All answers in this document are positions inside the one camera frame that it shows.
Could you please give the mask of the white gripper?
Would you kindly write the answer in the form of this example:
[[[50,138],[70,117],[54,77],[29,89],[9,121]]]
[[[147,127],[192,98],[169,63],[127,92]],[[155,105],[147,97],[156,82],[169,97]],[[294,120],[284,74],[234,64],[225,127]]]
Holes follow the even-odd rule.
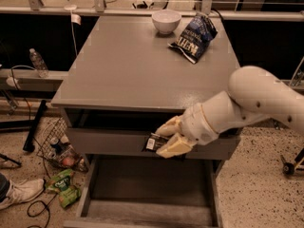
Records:
[[[156,151],[165,159],[186,154],[196,144],[206,145],[219,137],[219,133],[207,121],[203,104],[188,107],[181,116],[175,116],[162,124],[156,134],[167,139]]]

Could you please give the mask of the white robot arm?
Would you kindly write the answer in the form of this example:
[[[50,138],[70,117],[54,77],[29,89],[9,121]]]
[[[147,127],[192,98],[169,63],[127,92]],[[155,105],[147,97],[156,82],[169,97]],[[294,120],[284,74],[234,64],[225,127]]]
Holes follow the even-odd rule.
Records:
[[[228,129],[266,119],[303,135],[304,97],[265,69],[244,66],[231,74],[227,90],[193,104],[157,129],[158,135],[169,139],[157,154],[166,159],[186,154],[197,144],[215,141]]]

